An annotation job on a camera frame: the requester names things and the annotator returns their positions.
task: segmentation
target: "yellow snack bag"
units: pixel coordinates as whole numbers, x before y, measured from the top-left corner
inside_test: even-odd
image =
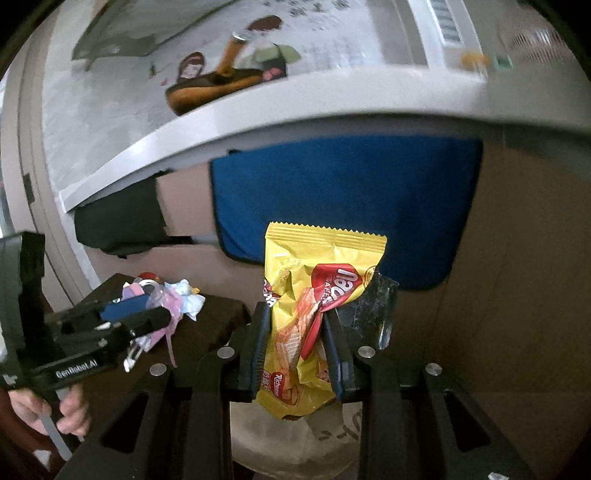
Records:
[[[273,330],[256,400],[278,419],[301,417],[335,397],[318,339],[322,313],[363,293],[386,237],[270,223],[265,239],[264,295]]]

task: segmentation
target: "pink plastic bag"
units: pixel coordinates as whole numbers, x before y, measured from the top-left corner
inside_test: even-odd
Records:
[[[146,309],[154,309],[157,307],[164,307],[170,312],[170,323],[166,328],[156,330],[155,332],[150,333],[150,335],[143,337],[145,341],[142,342],[141,346],[144,352],[148,352],[154,345],[156,345],[156,343],[160,341],[163,336],[166,336],[170,361],[173,367],[176,368],[177,363],[174,359],[171,337],[177,330],[178,321],[183,316],[181,313],[181,309],[183,308],[183,298],[172,289],[158,286],[150,295],[150,298],[146,303]]]

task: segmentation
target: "metal screw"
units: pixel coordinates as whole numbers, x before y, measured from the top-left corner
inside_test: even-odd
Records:
[[[370,346],[363,345],[359,347],[357,353],[359,354],[359,356],[362,356],[363,358],[372,358],[375,355],[375,350]]]
[[[434,377],[438,377],[443,372],[443,368],[441,368],[441,365],[439,364],[427,364],[425,370],[429,375]]]
[[[217,356],[219,358],[232,358],[234,353],[234,349],[231,346],[223,346],[217,351]]]
[[[160,377],[166,373],[166,365],[154,364],[150,367],[150,375],[153,377]]]

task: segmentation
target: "blue object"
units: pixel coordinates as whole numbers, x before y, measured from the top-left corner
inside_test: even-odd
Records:
[[[117,303],[109,303],[100,313],[100,318],[106,322],[116,322],[134,313],[143,312],[150,295],[138,295]]]
[[[481,159],[480,140],[392,135],[218,158],[210,168],[220,246],[262,264],[273,221],[380,233],[380,272],[406,290],[432,288],[451,270]]]

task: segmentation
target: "white plastic bag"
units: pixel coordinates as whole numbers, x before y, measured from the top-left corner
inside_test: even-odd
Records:
[[[278,420],[257,402],[231,403],[234,460],[279,480],[332,479],[359,456],[361,414],[361,403],[334,403]]]

